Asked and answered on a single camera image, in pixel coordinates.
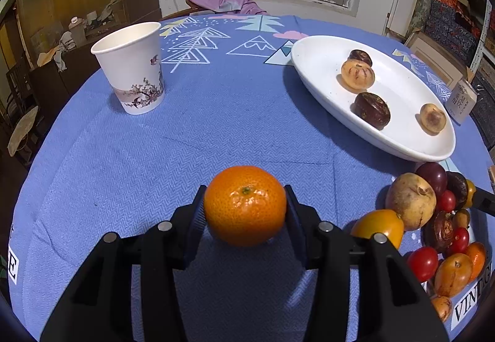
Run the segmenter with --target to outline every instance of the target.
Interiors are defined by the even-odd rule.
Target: pink cloth
[[[267,14],[253,0],[190,0],[207,10],[222,14]]]

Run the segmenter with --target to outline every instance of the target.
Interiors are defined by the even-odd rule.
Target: cup rim
[[[102,49],[102,50],[98,50],[98,46],[101,45],[101,43],[103,43],[103,41],[105,39],[107,39],[108,37],[113,37],[113,36],[118,36],[119,32],[122,33],[124,31],[127,31],[129,30],[130,28],[134,27],[134,26],[144,26],[144,25],[147,25],[147,26],[150,26],[150,30],[149,32],[145,33],[144,35],[142,36],[139,36],[135,39],[132,39],[128,42],[125,42],[125,43],[122,43],[122,44],[119,44],[117,46],[113,46],[113,47],[108,47],[106,49]],[[109,53],[109,52],[112,52],[112,51],[115,51],[115,50],[118,50],[118,49],[122,49],[123,47],[126,47],[126,46],[130,46],[134,43],[137,43],[139,42],[140,40],[144,39],[145,37],[148,37],[150,35],[152,35],[153,33],[157,32],[159,29],[161,28],[161,23],[160,22],[141,22],[140,24],[134,24],[134,25],[129,25],[129,26],[126,26],[122,29],[119,29],[119,30],[116,30],[115,32],[112,32],[112,33],[109,33],[107,36],[103,37],[102,39],[98,40],[95,44],[93,44],[93,46],[91,46],[91,54],[105,54],[105,53]]]

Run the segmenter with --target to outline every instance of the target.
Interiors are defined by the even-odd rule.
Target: tablecloth
[[[325,34],[366,43],[413,70],[442,102],[450,94],[402,44],[348,26],[295,16],[202,15],[165,22],[160,34],[162,104],[144,115],[126,114],[97,71],[56,119],[22,187],[9,243],[15,264],[9,285],[16,315],[37,339],[105,232],[145,232],[190,203],[199,185],[226,167],[269,171],[322,219],[347,230],[383,207],[386,187],[413,163],[365,142],[315,101],[291,65],[297,39]],[[454,126],[452,161],[490,190],[491,160],[476,126],[471,118]],[[476,238],[491,255],[494,233],[487,228],[495,228],[494,219],[476,211],[472,216]],[[400,252],[419,246],[420,232],[408,232]],[[206,230],[196,260],[175,272],[187,336],[300,341],[316,275],[295,259],[285,228],[251,249],[228,246]],[[142,341],[138,267],[131,293],[134,337]],[[357,298],[352,270],[347,340],[356,337]],[[452,338],[474,311],[450,331]]]

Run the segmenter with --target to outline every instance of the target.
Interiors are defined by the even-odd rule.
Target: oval plate
[[[341,66],[353,49],[371,57],[375,83],[368,92],[381,97],[390,109],[390,122],[377,130],[351,111],[357,92],[342,86]],[[444,105],[413,72],[366,44],[336,36],[309,36],[294,43],[292,62],[314,98],[343,125],[375,147],[415,162],[447,159],[455,148],[455,132]],[[447,116],[438,135],[419,124],[419,111],[434,103]]]

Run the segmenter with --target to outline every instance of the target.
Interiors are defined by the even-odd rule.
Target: red tomato
[[[454,230],[452,244],[447,248],[447,256],[452,254],[464,253],[469,244],[469,232],[464,227],[458,227]]]
[[[437,209],[452,212],[455,208],[455,195],[450,190],[445,190],[437,200]]]
[[[438,253],[432,247],[418,248],[409,255],[407,264],[419,282],[425,282],[437,271]]]

